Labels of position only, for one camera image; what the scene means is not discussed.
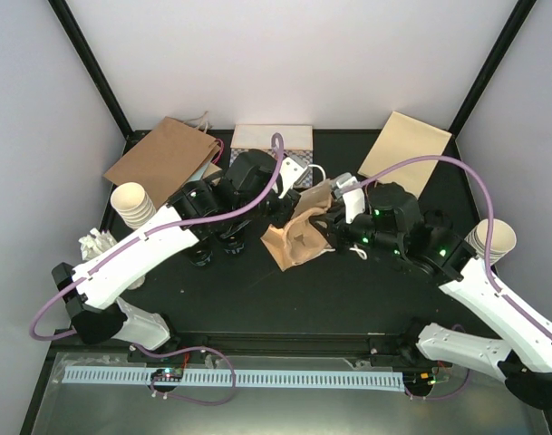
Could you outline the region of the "orange paper bag white handles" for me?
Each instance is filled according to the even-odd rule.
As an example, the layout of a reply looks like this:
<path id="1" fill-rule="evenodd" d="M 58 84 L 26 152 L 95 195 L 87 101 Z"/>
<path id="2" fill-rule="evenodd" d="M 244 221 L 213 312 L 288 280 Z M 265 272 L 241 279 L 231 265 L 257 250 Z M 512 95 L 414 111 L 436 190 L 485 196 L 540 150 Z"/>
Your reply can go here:
<path id="1" fill-rule="evenodd" d="M 335 179 L 324 179 L 300 194 L 292 217 L 283 227 L 268 227 L 261 241 L 280 270 L 300 266 L 325 253 L 344 251 L 338 241 L 331 242 L 312 221 L 332 210 L 336 190 L 357 184 L 356 176 L 349 172 Z"/>

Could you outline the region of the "single pulp cup carrier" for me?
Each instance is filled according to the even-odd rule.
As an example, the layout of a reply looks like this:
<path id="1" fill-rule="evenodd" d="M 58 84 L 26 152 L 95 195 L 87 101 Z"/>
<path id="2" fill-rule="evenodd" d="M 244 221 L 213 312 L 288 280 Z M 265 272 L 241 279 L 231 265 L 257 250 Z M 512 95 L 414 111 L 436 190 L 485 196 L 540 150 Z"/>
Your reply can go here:
<path id="1" fill-rule="evenodd" d="M 312 215 L 322 215 L 321 208 L 309 208 L 292 218 L 284 227 L 283 269 L 300 266 L 325 253 L 331 247 L 310 223 Z"/>

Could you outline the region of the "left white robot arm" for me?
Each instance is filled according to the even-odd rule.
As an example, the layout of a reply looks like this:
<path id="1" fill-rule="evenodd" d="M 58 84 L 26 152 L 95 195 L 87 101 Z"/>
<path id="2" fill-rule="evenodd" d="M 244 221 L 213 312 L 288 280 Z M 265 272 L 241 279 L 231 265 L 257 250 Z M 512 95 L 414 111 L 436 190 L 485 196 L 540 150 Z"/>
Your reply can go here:
<path id="1" fill-rule="evenodd" d="M 163 316 L 131 305 L 122 293 L 181 251 L 200 260 L 211 237 L 235 248 L 237 232 L 255 218 L 283 226 L 300 199 L 293 186 L 305 170 L 292 157 L 243 152 L 227 170 L 179 188 L 144 225 L 106 252 L 78 266 L 56 266 L 54 281 L 70 290 L 63 299 L 75 333 L 85 344 L 116 339 L 149 350 L 161 362 L 173 360 L 180 340 Z"/>

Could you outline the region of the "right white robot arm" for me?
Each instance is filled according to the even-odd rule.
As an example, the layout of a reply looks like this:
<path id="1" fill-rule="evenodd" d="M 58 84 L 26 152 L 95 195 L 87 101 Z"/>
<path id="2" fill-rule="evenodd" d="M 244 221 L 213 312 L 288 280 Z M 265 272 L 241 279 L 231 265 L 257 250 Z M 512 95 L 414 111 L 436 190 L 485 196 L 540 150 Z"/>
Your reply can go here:
<path id="1" fill-rule="evenodd" d="M 416 321 L 397 343 L 409 365 L 423 360 L 461 365 L 501 381 L 527 405 L 552 408 L 552 323 L 504 284 L 462 237 L 429 225 L 413 194 L 396 183 L 370 194 L 342 196 L 340 205 L 309 222 L 339 251 L 382 249 L 400 269 L 435 284 L 497 335 L 488 339 Z"/>

